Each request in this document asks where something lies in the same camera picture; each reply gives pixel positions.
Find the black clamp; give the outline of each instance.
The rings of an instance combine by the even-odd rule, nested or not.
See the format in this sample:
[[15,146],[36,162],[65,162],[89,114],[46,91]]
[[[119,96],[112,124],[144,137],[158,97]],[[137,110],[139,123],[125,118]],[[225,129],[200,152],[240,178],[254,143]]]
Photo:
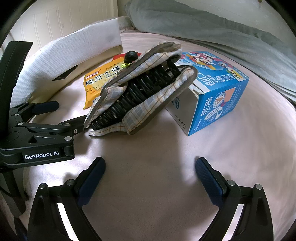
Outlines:
[[40,184],[30,214],[28,240],[71,241],[57,206],[57,203],[63,203],[79,241],[102,241],[89,223],[82,206],[88,204],[105,169],[105,160],[97,157],[76,180],[69,179],[64,185],[55,187]]
[[31,46],[31,42],[10,42],[0,61],[0,191],[14,217],[24,213],[28,199],[23,167],[73,159],[73,136],[84,130],[86,118],[59,125],[28,123],[35,115],[57,110],[57,101],[26,102],[10,108],[13,88]]
[[[195,164],[196,172],[212,203],[219,207],[214,220],[200,241],[221,241],[233,219],[238,204],[244,204],[241,217],[231,238],[233,241],[272,241],[273,227],[268,202],[263,187],[238,186],[225,180],[205,158]],[[62,186],[48,187],[40,184],[30,214],[29,241],[71,241],[62,222],[57,203],[63,203],[66,214],[79,241],[101,241],[82,211],[105,172],[105,161],[97,157],[76,180],[70,179]]]

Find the white wall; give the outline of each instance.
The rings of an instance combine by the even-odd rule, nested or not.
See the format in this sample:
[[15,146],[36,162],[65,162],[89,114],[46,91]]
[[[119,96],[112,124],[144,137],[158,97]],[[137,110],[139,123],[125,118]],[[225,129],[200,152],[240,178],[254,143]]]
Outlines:
[[117,0],[37,0],[12,27],[0,57],[9,41],[33,42],[29,58],[52,40],[117,16]]
[[[124,5],[118,1],[118,15],[125,16]],[[284,19],[266,1],[258,0],[176,0],[195,9],[272,33],[296,53],[296,37]]]
[[117,8],[118,8],[118,16],[126,16],[126,12],[124,11],[124,6],[130,0],[117,0]]

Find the plaid cloth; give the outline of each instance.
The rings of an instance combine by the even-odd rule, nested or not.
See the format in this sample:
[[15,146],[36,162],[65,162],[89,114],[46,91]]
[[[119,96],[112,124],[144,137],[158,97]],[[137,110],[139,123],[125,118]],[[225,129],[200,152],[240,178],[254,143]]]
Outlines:
[[130,134],[135,128],[141,125],[159,107],[172,93],[174,93],[190,76],[194,74],[191,67],[182,70],[174,83],[163,88],[155,95],[151,96],[141,104],[132,108],[124,116],[120,123],[102,128],[97,131],[91,131],[90,136],[104,136],[111,132],[123,131]]
[[[102,88],[101,95],[93,103],[90,112],[86,117],[84,126],[88,128],[95,118],[118,100],[126,90],[127,82],[129,80],[162,64],[169,58],[175,58],[175,61],[177,61],[181,57],[181,54],[182,48],[180,44],[173,42],[161,43],[151,50],[146,51],[146,53],[141,55],[130,67],[119,71],[118,75],[109,80]],[[102,136],[116,131],[124,131],[128,134],[133,134],[133,132],[140,129],[141,124],[149,121],[149,119],[155,115],[155,112],[159,112],[159,108],[161,108],[173,96],[173,93],[180,92],[180,89],[184,88],[184,83],[190,82],[189,84],[186,83],[187,88],[194,81],[196,76],[197,70],[195,68],[191,66],[185,67],[174,83],[163,88],[143,103],[128,111],[122,119],[122,122],[100,130],[91,131],[89,135]]]

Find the yellow cracker package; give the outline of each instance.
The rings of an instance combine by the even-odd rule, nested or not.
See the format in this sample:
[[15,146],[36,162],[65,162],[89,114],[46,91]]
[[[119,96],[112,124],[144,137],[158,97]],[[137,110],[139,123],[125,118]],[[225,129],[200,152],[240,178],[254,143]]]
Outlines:
[[124,57],[117,58],[84,76],[83,85],[86,91],[84,109],[92,106],[93,102],[100,96],[103,85],[117,72],[121,70]]

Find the cartoon character print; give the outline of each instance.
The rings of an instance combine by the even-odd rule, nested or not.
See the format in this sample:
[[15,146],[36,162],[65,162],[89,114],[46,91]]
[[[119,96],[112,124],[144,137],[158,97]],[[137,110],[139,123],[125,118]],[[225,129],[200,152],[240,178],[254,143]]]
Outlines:
[[209,56],[206,53],[198,53],[196,52],[194,55],[193,54],[187,54],[187,56],[190,58],[191,61],[196,62],[198,64],[206,64],[206,65],[212,65],[213,63],[213,58]]
[[226,68],[226,66],[227,66],[227,64],[224,63],[224,62],[222,62],[222,61],[219,61],[218,62],[218,65],[221,66],[221,67],[223,67],[223,68]]
[[219,105],[219,103],[222,101],[224,99],[224,96],[219,96],[216,100],[215,100],[215,104],[218,106]]
[[243,80],[244,79],[238,72],[236,72],[230,66],[226,66],[226,68],[227,68],[227,72],[232,74],[237,80]]

